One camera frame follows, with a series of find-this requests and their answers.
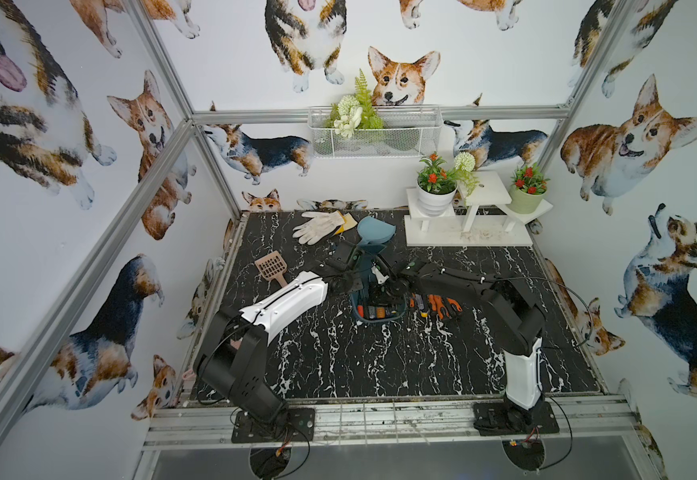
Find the wire basket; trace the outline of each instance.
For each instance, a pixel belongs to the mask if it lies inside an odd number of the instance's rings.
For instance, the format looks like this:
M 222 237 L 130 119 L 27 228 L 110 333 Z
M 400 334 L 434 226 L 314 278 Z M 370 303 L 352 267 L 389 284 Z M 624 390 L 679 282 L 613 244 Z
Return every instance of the wire basket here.
M 437 105 L 376 107 L 380 130 L 358 128 L 343 138 L 328 128 L 332 107 L 308 109 L 308 128 L 316 158 L 423 157 L 437 151 L 442 114 Z

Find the corgi illustration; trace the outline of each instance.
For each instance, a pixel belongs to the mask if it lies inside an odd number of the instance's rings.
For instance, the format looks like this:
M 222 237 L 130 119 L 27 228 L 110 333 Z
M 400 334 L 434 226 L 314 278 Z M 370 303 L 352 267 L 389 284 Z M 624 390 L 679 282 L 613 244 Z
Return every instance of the corgi illustration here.
M 473 105 L 478 107 L 481 99 L 480 95 Z M 462 151 L 472 154 L 477 168 L 514 157 L 520 157 L 527 165 L 532 164 L 548 138 L 540 130 L 495 131 L 489 126 L 489 120 L 445 120 L 444 124 L 455 130 L 452 155 L 457 157 Z
M 11 0 L 0 0 L 0 161 L 50 195 L 68 187 L 87 210 L 95 191 L 82 163 L 90 154 L 103 166 L 116 160 L 34 26 Z
M 90 408 L 106 398 L 113 387 L 121 393 L 127 380 L 135 386 L 138 372 L 130 357 L 143 300 L 154 295 L 162 306 L 164 293 L 156 267 L 148 256 L 140 254 L 123 266 L 90 325 L 71 335 L 60 347 L 24 413 L 43 405 L 66 410 Z M 5 360 L 13 357 L 0 357 L 1 380 Z
M 172 133 L 172 122 L 160 103 L 159 85 L 150 70 L 146 70 L 143 80 L 143 92 L 137 98 L 108 97 L 111 108 L 132 129 L 138 132 L 143 146 L 140 158 L 138 181 L 146 175 L 164 148 L 167 138 Z M 175 222 L 173 210 L 178 200 L 184 204 L 191 201 L 191 193 L 186 191 L 189 175 L 196 174 L 196 166 L 189 166 L 185 154 L 181 154 L 172 166 L 172 170 L 162 182 L 162 187 L 151 200 L 142 216 L 143 226 L 155 240 L 161 240 Z
M 215 111 L 215 103 L 210 106 Z M 311 142 L 304 138 L 250 138 L 239 130 L 241 125 L 204 125 L 205 135 L 218 147 L 220 156 L 228 166 L 252 178 L 252 184 L 260 184 L 260 176 L 275 168 L 294 163 L 308 175 L 313 150 Z
M 545 264 L 548 265 L 549 272 L 551 273 L 549 275 L 549 279 L 565 285 L 562 276 L 556 269 L 556 265 L 554 265 L 553 262 L 547 258 L 545 259 Z M 567 305 L 569 312 L 573 314 L 578 333 L 585 337 L 588 332 L 591 332 L 591 337 L 586 344 L 597 356 L 604 355 L 612 350 L 618 350 L 620 347 L 625 345 L 625 340 L 614 333 L 608 332 L 607 329 L 604 328 L 604 325 L 602 324 L 602 317 L 600 315 L 601 309 L 599 308 L 598 298 L 591 300 L 591 303 L 588 305 L 589 311 L 591 312 L 591 317 L 593 317 L 592 325 L 588 312 L 578 311 L 577 305 L 575 302 L 573 302 L 573 298 L 569 296 L 569 292 L 567 292 L 566 288 L 559 288 L 559 294 L 562 296 L 562 300 L 564 300 L 565 305 Z
M 12 368 L 12 365 L 20 357 L 18 352 L 12 352 L 7 349 L 0 347 L 0 383 L 4 376 L 8 374 L 8 371 Z
M 437 71 L 441 55 L 429 52 L 415 63 L 400 63 L 370 47 L 367 58 L 377 80 L 372 92 L 373 105 L 418 105 L 423 103 L 426 81 Z
M 335 210 L 364 210 L 367 208 L 366 200 L 354 200 L 346 202 L 343 200 L 324 200 L 317 202 L 314 200 L 298 199 L 298 206 L 303 210 L 318 210 L 320 212 L 332 212 Z
M 423 0 L 399 0 L 401 9 L 401 21 L 407 28 L 417 28 L 420 18 L 420 3 Z M 519 21 L 516 16 L 516 5 L 522 0 L 458 0 L 472 10 L 480 12 L 495 12 L 497 15 L 497 28 L 508 30 Z
M 292 72 L 292 90 L 308 90 L 308 74 L 324 68 L 324 77 L 340 85 L 344 77 L 335 63 L 346 32 L 345 0 L 266 0 L 266 32 L 285 72 Z
M 187 38 L 196 38 L 200 34 L 198 25 L 189 18 L 191 0 L 142 0 L 149 16 L 154 20 L 170 20 L 180 33 Z M 122 51 L 116 47 L 116 39 L 108 29 L 108 14 L 106 9 L 116 13 L 125 11 L 123 0 L 71 0 L 71 5 L 79 14 L 87 28 L 94 33 L 98 42 L 113 56 L 119 58 Z
M 281 212 L 282 206 L 279 204 L 279 192 L 271 190 L 265 197 L 256 197 L 255 195 L 242 192 L 242 198 L 249 204 L 247 210 L 251 212 Z
M 697 270 L 697 222 L 670 214 L 660 204 L 648 217 L 650 238 L 623 275 L 625 295 L 618 296 L 619 317 L 636 316 L 682 360 L 686 385 L 669 378 L 671 388 L 697 398 L 697 302 L 689 293 Z
M 180 392 L 178 391 L 178 376 L 175 369 L 167 365 L 160 356 L 154 355 L 154 382 L 151 391 L 143 401 L 132 410 L 133 420 L 152 418 L 154 410 L 175 408 L 178 406 Z
M 205 267 L 205 273 L 202 275 L 202 282 L 196 286 L 194 290 L 194 297 L 191 300 L 191 309 L 188 314 L 186 314 L 186 321 L 178 330 L 178 339 L 182 340 L 190 337 L 196 331 L 196 326 L 200 321 L 200 316 L 202 315 L 202 310 L 207 303 L 207 296 L 210 292 L 210 286 L 212 282 L 215 281 L 216 276 L 223 269 L 226 264 L 226 259 L 222 256 L 217 256 L 216 258 L 211 258 L 207 260 L 207 266 Z
M 607 76 L 602 83 L 602 93 L 605 97 L 612 97 L 618 75 L 652 42 L 677 1 L 639 0 L 636 12 L 631 15 L 623 38 L 609 56 L 609 63 L 605 68 Z
M 673 118 L 658 100 L 655 76 L 641 87 L 633 115 L 620 127 L 590 125 L 575 130 L 562 146 L 570 173 L 583 178 L 580 197 L 591 192 L 604 197 L 603 209 L 612 215 L 612 200 L 627 194 L 670 151 L 697 140 L 697 117 Z
M 569 81 L 570 87 L 577 85 L 580 80 L 580 75 L 591 58 L 593 49 L 599 41 L 599 36 L 602 34 L 604 25 L 607 24 L 607 19 L 609 14 L 612 13 L 614 5 L 615 0 L 595 0 L 580 22 L 580 30 L 577 38 L 575 38 L 575 54 L 573 56 L 573 66 L 580 65 L 580 69 L 575 72 L 572 80 Z

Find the green flower pot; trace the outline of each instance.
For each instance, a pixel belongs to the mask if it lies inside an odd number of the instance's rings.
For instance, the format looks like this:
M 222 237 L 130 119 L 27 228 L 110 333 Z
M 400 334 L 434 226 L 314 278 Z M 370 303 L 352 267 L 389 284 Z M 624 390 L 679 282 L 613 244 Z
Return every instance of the green flower pot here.
M 530 195 L 511 185 L 508 193 L 511 195 L 511 203 L 508 207 L 517 214 L 532 214 L 540 205 L 540 201 L 548 193 L 548 190 L 540 195 Z

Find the marble tabletop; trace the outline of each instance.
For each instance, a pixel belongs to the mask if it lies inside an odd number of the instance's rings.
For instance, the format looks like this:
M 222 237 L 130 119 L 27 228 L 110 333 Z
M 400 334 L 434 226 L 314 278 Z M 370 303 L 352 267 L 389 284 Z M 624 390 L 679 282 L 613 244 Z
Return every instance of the marble tabletop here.
M 543 276 L 540 260 L 528 247 L 408 247 L 404 240 L 406 210 L 352 211 L 360 220 L 371 215 L 397 226 L 388 250 L 402 258 L 420 258 L 449 268 L 501 276 Z M 287 280 L 308 262 L 324 259 L 338 236 L 314 246 L 299 245 L 292 228 L 300 212 L 250 214 L 222 304 L 240 308 L 266 298 L 279 285 L 263 280 L 255 259 L 278 250 L 288 265 Z M 341 235 L 358 243 L 356 229 Z M 539 293 L 546 314 L 543 343 L 570 346 L 575 340 L 551 286 L 528 280 Z M 351 316 L 347 296 L 329 296 L 305 312 L 269 345 L 266 381 L 285 398 L 367 398 L 410 396 L 476 396 L 498 394 L 506 372 L 500 348 L 490 335 L 483 313 L 463 306 L 458 320 L 439 321 L 408 312 L 399 321 L 365 325 Z M 599 383 L 578 350 L 544 350 L 541 364 L 546 392 L 598 392 Z M 219 395 L 201 381 L 192 398 L 211 401 Z

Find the plastic scoop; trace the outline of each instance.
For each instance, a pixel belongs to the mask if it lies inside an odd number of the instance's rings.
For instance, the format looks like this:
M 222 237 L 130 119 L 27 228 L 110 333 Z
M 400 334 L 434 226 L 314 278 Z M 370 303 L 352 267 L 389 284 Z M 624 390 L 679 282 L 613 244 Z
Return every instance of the plastic scoop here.
M 282 288 L 287 286 L 287 281 L 285 280 L 284 273 L 287 271 L 287 264 L 279 251 L 273 251 L 266 256 L 262 256 L 255 261 L 255 266 L 257 266 L 260 276 L 263 280 L 271 281 L 276 279 Z

